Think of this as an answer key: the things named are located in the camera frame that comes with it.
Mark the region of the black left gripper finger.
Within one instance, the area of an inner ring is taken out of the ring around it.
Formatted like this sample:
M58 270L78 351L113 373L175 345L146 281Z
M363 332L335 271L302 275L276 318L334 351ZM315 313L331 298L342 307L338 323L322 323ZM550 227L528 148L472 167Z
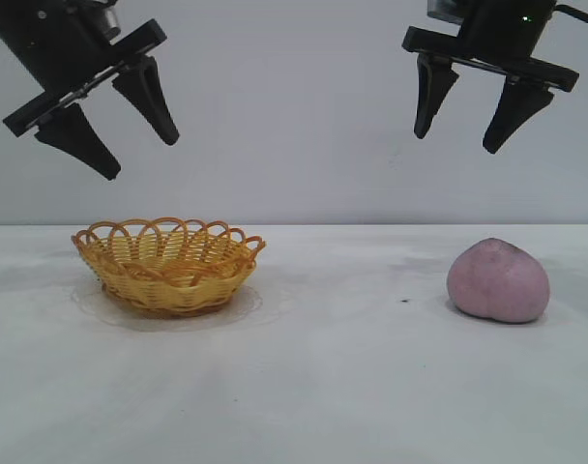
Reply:
M157 61L145 54L136 56L112 81L122 95L146 120L166 145L174 145L180 133L166 104Z
M60 109L47 122L39 124L35 137L80 160L109 181L121 171L119 161L95 133L78 103Z

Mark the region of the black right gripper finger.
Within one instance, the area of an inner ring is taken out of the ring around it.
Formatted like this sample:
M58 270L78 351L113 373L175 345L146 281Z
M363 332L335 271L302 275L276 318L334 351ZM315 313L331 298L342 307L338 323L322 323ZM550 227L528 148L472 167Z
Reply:
M453 70L451 60L426 53L418 55L417 70L419 91L414 133L423 139L459 74Z
M494 115L483 138L483 147L496 154L531 117L548 107L554 95L545 85L507 77Z

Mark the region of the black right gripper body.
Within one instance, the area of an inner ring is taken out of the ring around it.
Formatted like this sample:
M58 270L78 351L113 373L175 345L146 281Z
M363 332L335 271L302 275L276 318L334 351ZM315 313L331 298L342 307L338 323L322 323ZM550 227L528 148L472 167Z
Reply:
M411 26L402 47L570 92L577 72L532 56L555 6L554 1L473 1L455 36Z

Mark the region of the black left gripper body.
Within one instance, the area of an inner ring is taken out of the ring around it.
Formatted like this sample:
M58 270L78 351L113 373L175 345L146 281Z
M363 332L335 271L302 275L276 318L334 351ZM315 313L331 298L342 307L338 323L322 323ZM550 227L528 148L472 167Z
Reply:
M21 136L162 44L151 19L120 38L112 1L0 1L0 39L43 93L4 120Z

